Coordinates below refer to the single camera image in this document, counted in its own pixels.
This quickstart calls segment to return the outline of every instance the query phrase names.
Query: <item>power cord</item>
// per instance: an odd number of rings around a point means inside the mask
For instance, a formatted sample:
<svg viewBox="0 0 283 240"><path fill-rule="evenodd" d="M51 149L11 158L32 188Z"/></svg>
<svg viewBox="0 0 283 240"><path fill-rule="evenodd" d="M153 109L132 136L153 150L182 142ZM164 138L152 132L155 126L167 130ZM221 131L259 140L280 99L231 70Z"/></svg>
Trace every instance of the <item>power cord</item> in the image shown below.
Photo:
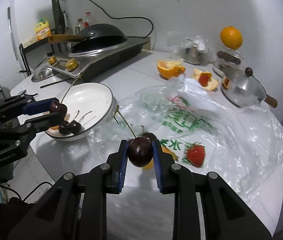
<svg viewBox="0 0 283 240"><path fill-rule="evenodd" d="M22 201L25 202L25 200L26 200L27 198L29 198L30 195L31 195L32 193L34 193L34 192L35 192L41 185L43 185L43 184L49 184L49 185L52 187L52 184L51 184L50 182L44 181L44 182L40 183L37 187L35 187L35 188L32 190L32 192L30 192ZM9 188L9 187L3 186L3 185L0 185L0 187L4 188L4 189L6 189L6 190L12 191L12 192L15 193L15 194L18 196L18 198L21 200L21 196L18 194L18 192L17 192L16 190L13 190L12 188Z"/></svg>
<svg viewBox="0 0 283 240"><path fill-rule="evenodd" d="M90 0L94 5L96 5L99 9L101 9L110 19L113 19L113 20L122 20L122 19L144 19L144 20L147 20L151 23L152 25L152 30L145 36L143 37L143 39L147 38L154 30L154 24L151 20L149 20L148 18L145 18L145 17L121 17L121 18L115 18L115 17L112 17L110 16L101 6L99 6L97 3L95 3L94 1Z"/></svg>

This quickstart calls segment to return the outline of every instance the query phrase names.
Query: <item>gold knob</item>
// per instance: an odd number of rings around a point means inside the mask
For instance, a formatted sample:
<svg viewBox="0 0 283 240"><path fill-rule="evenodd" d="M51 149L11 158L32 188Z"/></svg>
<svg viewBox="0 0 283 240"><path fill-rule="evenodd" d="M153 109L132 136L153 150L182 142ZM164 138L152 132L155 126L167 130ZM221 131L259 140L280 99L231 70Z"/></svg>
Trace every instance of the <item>gold knob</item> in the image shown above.
<svg viewBox="0 0 283 240"><path fill-rule="evenodd" d="M68 69L68 71L74 70L75 68L77 68L77 66L78 66L78 62L74 58L70 59L65 64L65 67L66 69Z"/></svg>
<svg viewBox="0 0 283 240"><path fill-rule="evenodd" d="M49 60L48 60L48 63L49 63L50 65L54 64L55 62L56 62L56 57L55 57L55 56L51 56L51 57L49 58Z"/></svg>

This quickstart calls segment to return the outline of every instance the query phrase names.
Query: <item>wooden pan handle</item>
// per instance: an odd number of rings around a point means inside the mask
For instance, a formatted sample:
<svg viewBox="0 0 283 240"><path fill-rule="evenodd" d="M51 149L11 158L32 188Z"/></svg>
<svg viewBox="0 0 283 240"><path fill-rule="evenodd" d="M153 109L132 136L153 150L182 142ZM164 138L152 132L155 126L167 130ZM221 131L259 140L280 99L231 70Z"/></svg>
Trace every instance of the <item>wooden pan handle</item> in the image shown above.
<svg viewBox="0 0 283 240"><path fill-rule="evenodd" d="M275 98L269 96L269 95L266 95L266 98L264 99L264 101L269 104L272 108L276 108L277 105L278 105L278 102Z"/></svg>
<svg viewBox="0 0 283 240"><path fill-rule="evenodd" d="M53 34L48 37L48 41L50 44L82 41L82 40L83 40L83 37L81 35Z"/></svg>

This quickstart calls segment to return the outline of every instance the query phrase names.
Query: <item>bottle with red cap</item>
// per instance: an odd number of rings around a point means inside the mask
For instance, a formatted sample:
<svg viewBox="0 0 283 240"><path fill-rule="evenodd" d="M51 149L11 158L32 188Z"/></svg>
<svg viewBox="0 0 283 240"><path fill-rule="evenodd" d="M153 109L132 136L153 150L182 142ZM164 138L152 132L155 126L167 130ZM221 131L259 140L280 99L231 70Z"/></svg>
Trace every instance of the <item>bottle with red cap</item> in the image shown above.
<svg viewBox="0 0 283 240"><path fill-rule="evenodd" d="M86 17L83 24L84 24L84 28L96 24L95 19L91 16L90 12L86 13Z"/></svg>

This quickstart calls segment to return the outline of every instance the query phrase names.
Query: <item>tiled floor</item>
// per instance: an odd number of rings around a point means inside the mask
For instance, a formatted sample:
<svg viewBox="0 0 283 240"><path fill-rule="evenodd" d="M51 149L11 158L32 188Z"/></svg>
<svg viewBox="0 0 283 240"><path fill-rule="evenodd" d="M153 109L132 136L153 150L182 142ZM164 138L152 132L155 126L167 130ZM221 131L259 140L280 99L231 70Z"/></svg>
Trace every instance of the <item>tiled floor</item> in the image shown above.
<svg viewBox="0 0 283 240"><path fill-rule="evenodd" d="M44 181L48 181L51 184L55 183L43 168L31 147L28 148L28 155L19 160L18 163L15 163L13 174L14 179L10 180L8 184L11 189L16 190L20 194L22 199ZM49 184L41 185L29 198L27 198L26 202L33 203L37 201L50 187ZM9 190L7 190L7 195L8 198L16 196L15 193Z"/></svg>

